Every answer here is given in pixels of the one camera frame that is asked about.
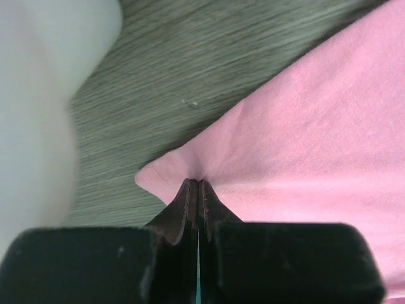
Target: wooden floor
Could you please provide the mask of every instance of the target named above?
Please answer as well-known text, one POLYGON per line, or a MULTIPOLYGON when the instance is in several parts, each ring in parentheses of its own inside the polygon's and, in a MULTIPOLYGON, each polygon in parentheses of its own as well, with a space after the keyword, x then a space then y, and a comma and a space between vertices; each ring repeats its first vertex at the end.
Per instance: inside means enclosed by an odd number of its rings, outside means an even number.
POLYGON ((119 40, 72 103, 80 178, 68 225, 142 225, 147 162, 382 0, 121 0, 119 40))

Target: white blurry object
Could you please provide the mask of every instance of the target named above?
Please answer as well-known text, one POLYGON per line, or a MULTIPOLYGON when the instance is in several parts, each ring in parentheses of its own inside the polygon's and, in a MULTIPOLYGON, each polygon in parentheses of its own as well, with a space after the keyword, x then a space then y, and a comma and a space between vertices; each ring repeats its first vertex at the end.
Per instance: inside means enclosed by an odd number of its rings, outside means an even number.
POLYGON ((121 23, 117 0, 0 1, 0 260, 21 231, 66 217, 77 172, 67 101, 121 23))

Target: pink cloth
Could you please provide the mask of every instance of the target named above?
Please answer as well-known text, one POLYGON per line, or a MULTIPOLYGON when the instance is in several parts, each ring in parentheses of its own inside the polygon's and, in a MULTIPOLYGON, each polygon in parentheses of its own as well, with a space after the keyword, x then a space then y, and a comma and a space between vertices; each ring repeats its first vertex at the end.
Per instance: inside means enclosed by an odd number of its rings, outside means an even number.
POLYGON ((405 0, 335 35, 135 180, 167 204, 186 177, 210 181, 246 221, 357 227, 386 303, 405 303, 405 0))

